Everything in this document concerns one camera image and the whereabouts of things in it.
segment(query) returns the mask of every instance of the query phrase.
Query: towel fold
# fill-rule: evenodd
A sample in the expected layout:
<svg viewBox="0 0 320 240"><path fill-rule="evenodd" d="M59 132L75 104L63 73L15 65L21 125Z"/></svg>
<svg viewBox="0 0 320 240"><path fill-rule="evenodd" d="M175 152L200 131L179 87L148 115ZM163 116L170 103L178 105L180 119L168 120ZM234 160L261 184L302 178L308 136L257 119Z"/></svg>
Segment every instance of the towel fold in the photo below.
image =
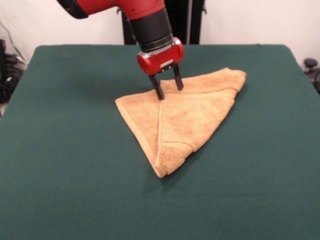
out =
<svg viewBox="0 0 320 240"><path fill-rule="evenodd" d="M212 136L235 103L246 73L222 70L162 80L164 100L155 90L118 98L115 103L159 178L173 173Z"/></svg>

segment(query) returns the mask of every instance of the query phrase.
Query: folded towel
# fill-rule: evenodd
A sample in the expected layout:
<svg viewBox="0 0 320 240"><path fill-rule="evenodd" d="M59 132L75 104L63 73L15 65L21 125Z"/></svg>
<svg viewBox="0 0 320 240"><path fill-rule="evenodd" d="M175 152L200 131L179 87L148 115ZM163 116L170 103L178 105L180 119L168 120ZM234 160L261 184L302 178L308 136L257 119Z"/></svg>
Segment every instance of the folded towel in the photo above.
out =
<svg viewBox="0 0 320 240"><path fill-rule="evenodd" d="M173 173L212 136L235 103L246 73L224 68L174 80L162 80L164 100L155 90L123 96L115 103L159 178Z"/></svg>

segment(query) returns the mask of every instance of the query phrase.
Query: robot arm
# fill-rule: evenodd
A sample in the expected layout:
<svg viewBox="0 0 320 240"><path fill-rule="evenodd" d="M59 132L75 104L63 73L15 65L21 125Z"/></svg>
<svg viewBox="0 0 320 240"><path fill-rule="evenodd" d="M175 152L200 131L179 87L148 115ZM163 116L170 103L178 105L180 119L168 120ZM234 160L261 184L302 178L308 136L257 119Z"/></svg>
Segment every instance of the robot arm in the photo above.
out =
<svg viewBox="0 0 320 240"><path fill-rule="evenodd" d="M89 15L119 7L130 20L135 39L141 52L137 61L149 75L157 96L164 99L163 91L155 75L173 68L179 90L183 88L178 62L184 57L181 41L174 37L164 0L57 0L74 18L84 19Z"/></svg>

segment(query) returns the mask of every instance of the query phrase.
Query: cloth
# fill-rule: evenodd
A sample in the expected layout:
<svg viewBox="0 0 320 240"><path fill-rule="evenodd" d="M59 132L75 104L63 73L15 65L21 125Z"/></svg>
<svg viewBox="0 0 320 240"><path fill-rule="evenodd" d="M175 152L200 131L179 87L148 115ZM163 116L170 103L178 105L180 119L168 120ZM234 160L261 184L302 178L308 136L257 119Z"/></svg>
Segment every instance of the cloth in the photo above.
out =
<svg viewBox="0 0 320 240"><path fill-rule="evenodd" d="M162 80L165 100L158 100L151 90L115 102L154 172L163 178L207 142L234 105L245 80L245 72L224 68L185 78L182 91L175 80Z"/></svg>

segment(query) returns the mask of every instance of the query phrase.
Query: black object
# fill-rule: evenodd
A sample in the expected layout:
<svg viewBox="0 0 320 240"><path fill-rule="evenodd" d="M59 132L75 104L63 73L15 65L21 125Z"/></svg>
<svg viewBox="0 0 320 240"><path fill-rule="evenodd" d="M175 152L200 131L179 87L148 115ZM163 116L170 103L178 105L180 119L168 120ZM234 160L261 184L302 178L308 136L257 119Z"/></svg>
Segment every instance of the black object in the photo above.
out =
<svg viewBox="0 0 320 240"><path fill-rule="evenodd" d="M191 29L190 29L190 44L200 43L200 34L202 26L202 14L207 14L205 7L205 0L192 1L192 16L191 16Z"/></svg>
<svg viewBox="0 0 320 240"><path fill-rule="evenodd" d="M320 94L320 67L315 68L318 61L313 58L306 58L304 60L305 74L310 78L314 88Z"/></svg>
<svg viewBox="0 0 320 240"><path fill-rule="evenodd" d="M24 73L19 62L18 56L6 54L6 43L0 39L0 104L10 100Z"/></svg>
<svg viewBox="0 0 320 240"><path fill-rule="evenodd" d="M7 78L5 68L5 52L6 42L0 39L0 80Z"/></svg>
<svg viewBox="0 0 320 240"><path fill-rule="evenodd" d="M199 44L200 33L202 25L202 13L205 9L205 0L190 0L192 1L192 15L190 26L190 44ZM188 42L188 0L165 0L165 6L169 22L172 29L173 36L180 39L182 44ZM135 45L137 36L134 36L133 27L130 24L126 14L122 12L122 26L123 26L123 38L124 44Z"/></svg>
<svg viewBox="0 0 320 240"><path fill-rule="evenodd" d="M166 9L132 20L132 30L141 50L151 52L173 41L172 29Z"/></svg>
<svg viewBox="0 0 320 240"><path fill-rule="evenodd" d="M76 0L57 0L58 3L75 19L86 19L88 15L79 6Z"/></svg>
<svg viewBox="0 0 320 240"><path fill-rule="evenodd" d="M165 99L165 95L164 92L161 88L161 86L159 85L155 75L149 75L149 78L153 84L153 88L155 89L156 95L158 97L159 100L163 100Z"/></svg>

